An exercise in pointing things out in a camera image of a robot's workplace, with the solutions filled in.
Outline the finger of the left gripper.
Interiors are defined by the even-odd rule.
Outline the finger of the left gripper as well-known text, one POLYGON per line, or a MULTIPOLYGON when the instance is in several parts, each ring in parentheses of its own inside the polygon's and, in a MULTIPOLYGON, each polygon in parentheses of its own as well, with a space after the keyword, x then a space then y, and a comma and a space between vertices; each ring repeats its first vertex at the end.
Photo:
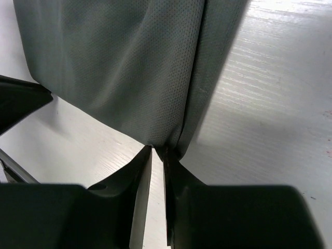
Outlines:
POLYGON ((1 76, 1 134, 52 100, 37 83, 1 76))

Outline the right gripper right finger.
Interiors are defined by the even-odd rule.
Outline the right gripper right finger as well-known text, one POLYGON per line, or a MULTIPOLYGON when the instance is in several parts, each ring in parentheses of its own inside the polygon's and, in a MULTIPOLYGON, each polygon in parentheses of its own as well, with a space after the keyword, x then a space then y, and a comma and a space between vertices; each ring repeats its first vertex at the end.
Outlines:
POLYGON ((167 245, 171 248, 323 248, 309 208, 287 185, 207 185, 176 153, 163 162, 167 245))

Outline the dark grey t-shirt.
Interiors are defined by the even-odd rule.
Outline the dark grey t-shirt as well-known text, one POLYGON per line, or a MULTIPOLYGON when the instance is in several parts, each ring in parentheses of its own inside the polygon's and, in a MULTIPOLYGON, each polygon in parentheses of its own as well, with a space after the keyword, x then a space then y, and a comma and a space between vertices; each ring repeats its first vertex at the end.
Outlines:
POLYGON ((247 1, 14 1, 32 78, 103 124, 183 157, 247 1))

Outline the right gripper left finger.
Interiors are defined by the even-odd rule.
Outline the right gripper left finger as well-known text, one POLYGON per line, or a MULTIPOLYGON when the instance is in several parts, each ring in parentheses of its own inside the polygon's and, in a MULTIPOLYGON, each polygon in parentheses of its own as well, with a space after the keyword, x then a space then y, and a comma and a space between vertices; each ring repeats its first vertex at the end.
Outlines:
POLYGON ((88 188, 1 183, 1 248, 142 248, 151 160, 145 146, 88 188))

